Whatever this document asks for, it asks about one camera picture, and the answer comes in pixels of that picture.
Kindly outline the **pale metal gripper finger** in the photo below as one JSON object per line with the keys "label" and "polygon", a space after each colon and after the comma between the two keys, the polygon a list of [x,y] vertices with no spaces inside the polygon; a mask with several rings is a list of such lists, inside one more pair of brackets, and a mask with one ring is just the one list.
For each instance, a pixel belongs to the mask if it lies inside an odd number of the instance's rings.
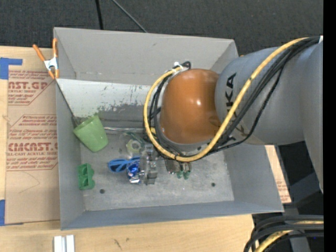
{"label": "pale metal gripper finger", "polygon": [[152,144],[145,144],[145,161],[147,164],[154,165],[155,164],[155,149]]}
{"label": "pale metal gripper finger", "polygon": [[140,181],[145,185],[154,185],[158,176],[158,167],[156,165],[146,164],[141,168]]}

